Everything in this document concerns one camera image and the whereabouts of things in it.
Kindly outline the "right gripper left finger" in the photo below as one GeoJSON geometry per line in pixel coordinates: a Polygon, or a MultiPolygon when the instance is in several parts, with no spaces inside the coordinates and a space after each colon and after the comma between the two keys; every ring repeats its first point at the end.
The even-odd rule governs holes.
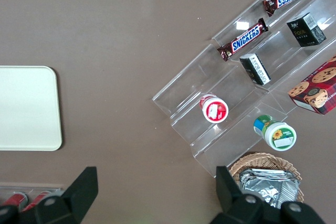
{"type": "Polygon", "coordinates": [[[97,168],[86,167],[61,196],[44,198],[35,207],[36,222],[81,223],[97,194],[97,168]]]}

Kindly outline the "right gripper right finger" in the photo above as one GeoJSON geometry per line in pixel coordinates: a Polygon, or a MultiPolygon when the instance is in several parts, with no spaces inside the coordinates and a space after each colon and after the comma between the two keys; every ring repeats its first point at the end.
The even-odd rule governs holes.
{"type": "Polygon", "coordinates": [[[222,212],[211,223],[281,223],[280,210],[243,194],[225,166],[216,167],[216,193],[222,212]]]}

